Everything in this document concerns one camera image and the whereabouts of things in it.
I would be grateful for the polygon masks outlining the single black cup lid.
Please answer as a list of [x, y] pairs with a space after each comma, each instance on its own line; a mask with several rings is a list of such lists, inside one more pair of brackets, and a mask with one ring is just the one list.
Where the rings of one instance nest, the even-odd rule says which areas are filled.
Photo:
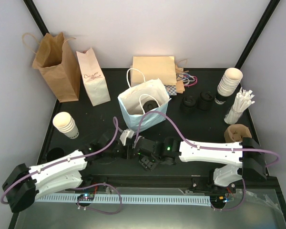
[[158, 107], [159, 107], [159, 104], [154, 100], [149, 100], [143, 104], [143, 110], [145, 113], [147, 113], [153, 109], [156, 109]]

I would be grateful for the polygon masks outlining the light blue paper bag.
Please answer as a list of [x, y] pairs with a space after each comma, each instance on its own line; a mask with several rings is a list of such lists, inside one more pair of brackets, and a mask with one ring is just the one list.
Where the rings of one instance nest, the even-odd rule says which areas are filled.
[[141, 132], [165, 120], [157, 113], [145, 113], [143, 104], [154, 100], [159, 107], [151, 111], [166, 114], [171, 98], [160, 79], [146, 81], [144, 74], [135, 68], [128, 69], [126, 74], [133, 72], [140, 73], [143, 82], [131, 87], [129, 78], [126, 76], [128, 89], [118, 95], [118, 102], [127, 127], [135, 132]]

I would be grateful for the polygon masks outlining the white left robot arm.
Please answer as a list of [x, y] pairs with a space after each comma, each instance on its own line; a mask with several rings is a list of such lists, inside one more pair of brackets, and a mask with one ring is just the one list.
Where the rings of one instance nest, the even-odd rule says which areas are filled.
[[3, 204], [9, 205], [11, 212], [19, 213], [30, 207], [36, 200], [66, 189], [88, 190], [93, 179], [82, 174], [89, 162], [101, 157], [126, 158], [131, 149], [131, 139], [135, 132], [109, 130], [98, 140], [84, 144], [70, 154], [58, 157], [49, 153], [52, 159], [45, 164], [17, 165], [2, 185]]

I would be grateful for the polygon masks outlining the paper cup near left arm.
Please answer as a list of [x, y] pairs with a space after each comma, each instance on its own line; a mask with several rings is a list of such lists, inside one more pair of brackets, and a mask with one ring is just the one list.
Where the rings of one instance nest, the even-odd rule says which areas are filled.
[[76, 139], [79, 136], [79, 130], [75, 120], [68, 112], [60, 112], [56, 114], [52, 123], [59, 132], [63, 133], [70, 139]]

